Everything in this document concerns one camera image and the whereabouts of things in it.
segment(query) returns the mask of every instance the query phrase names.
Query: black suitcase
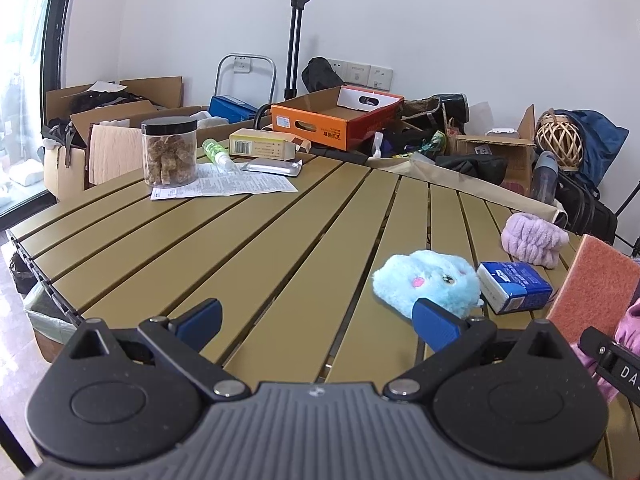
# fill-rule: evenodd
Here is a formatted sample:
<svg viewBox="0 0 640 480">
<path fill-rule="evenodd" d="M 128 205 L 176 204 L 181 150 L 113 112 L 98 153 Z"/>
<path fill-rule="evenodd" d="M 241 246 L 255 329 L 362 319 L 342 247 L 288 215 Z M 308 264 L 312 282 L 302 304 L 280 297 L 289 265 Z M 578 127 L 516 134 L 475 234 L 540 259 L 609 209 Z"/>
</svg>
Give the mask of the black suitcase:
<svg viewBox="0 0 640 480">
<path fill-rule="evenodd" d="M 564 207 L 569 231 L 577 235 L 592 235 L 609 245 L 616 239 L 618 218 L 578 181 L 559 171 L 556 199 Z"/>
</svg>

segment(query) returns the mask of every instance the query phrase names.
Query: jar of brown snacks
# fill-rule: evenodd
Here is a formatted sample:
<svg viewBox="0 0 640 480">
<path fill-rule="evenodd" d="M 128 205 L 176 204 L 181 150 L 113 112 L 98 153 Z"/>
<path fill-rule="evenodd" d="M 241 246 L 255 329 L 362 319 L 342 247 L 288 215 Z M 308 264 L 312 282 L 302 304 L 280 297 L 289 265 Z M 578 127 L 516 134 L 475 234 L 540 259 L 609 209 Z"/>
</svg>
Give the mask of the jar of brown snacks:
<svg viewBox="0 0 640 480">
<path fill-rule="evenodd" d="M 190 117 L 158 117 L 142 121 L 145 182 L 178 187 L 196 180 L 197 121 Z"/>
</svg>

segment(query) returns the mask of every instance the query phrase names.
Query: wall socket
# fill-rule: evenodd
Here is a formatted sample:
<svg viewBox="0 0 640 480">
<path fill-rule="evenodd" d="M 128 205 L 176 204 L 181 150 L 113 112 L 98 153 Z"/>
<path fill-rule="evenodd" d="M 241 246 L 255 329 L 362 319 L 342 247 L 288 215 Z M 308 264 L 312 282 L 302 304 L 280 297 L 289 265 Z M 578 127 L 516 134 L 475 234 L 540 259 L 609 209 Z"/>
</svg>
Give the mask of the wall socket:
<svg viewBox="0 0 640 480">
<path fill-rule="evenodd" d="M 340 59 L 328 59 L 327 61 L 345 83 L 375 88 L 376 90 L 391 90 L 394 71 L 390 68 Z"/>
<path fill-rule="evenodd" d="M 251 72 L 251 58 L 250 57 L 235 57 L 234 58 L 234 72 Z"/>
</svg>

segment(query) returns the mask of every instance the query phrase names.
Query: water bottle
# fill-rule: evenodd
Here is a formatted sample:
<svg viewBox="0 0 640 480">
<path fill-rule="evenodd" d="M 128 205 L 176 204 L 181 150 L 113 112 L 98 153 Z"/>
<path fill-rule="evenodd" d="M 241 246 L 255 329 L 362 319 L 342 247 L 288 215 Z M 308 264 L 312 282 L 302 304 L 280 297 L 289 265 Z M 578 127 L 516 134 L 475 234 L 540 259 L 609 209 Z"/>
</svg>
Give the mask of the water bottle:
<svg viewBox="0 0 640 480">
<path fill-rule="evenodd" d="M 202 149 L 209 160 L 217 167 L 225 171 L 238 171 L 238 168 L 236 168 L 236 165 L 231 160 L 228 151 L 220 145 L 220 143 L 213 139 L 206 139 L 202 143 Z"/>
<path fill-rule="evenodd" d="M 542 152 L 533 170 L 530 197 L 545 204 L 553 204 L 558 186 L 558 162 L 553 152 Z"/>
</svg>

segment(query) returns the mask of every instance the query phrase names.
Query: orange sponge pad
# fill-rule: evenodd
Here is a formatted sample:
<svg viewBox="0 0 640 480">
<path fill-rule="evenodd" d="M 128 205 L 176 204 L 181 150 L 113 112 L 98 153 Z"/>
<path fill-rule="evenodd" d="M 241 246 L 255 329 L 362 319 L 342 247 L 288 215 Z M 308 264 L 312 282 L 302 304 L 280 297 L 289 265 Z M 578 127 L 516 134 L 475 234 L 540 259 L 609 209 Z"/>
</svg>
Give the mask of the orange sponge pad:
<svg viewBox="0 0 640 480">
<path fill-rule="evenodd" d="M 640 266 L 603 241 L 584 235 L 547 319 L 569 343 L 594 326 L 613 336 L 640 296 Z"/>
</svg>

